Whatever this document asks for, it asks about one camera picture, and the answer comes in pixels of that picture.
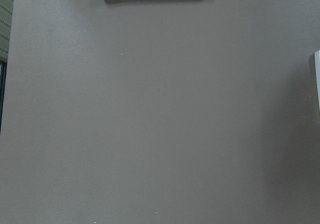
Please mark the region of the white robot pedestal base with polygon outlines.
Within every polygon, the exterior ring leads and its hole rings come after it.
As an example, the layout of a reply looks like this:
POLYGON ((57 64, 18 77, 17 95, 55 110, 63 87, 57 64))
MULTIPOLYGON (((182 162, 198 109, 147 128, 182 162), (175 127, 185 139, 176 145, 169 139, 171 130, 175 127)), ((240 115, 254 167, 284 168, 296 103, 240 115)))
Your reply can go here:
POLYGON ((318 108, 320 109, 320 50, 314 53, 315 77, 317 86, 318 108))

